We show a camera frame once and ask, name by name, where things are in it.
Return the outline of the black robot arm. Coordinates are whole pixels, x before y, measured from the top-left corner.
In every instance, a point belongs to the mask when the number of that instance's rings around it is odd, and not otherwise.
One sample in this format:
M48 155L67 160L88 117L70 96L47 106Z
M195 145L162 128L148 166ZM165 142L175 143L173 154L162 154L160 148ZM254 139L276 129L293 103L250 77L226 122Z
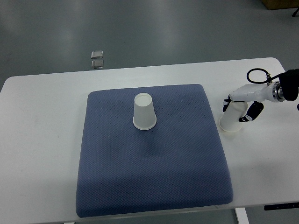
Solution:
M249 75L254 71L262 71L266 75L265 81L253 81ZM271 77L270 73L262 68L254 68L246 75L249 84L246 84L224 99L222 111L225 112L231 102L252 102L246 114L238 119L239 122L255 120L264 109L263 101L274 103L295 101L299 95L299 70L293 69Z

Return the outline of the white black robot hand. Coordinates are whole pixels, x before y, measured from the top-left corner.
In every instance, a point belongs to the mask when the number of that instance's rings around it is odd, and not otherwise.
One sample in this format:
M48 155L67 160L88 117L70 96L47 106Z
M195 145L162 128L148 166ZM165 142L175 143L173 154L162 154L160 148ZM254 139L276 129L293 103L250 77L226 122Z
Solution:
M229 104L234 102L253 102L246 114L239 118L239 122L250 122L255 120L264 109L263 101L283 102L283 96L280 82L271 84L246 84L233 91L223 101L222 111L225 112Z

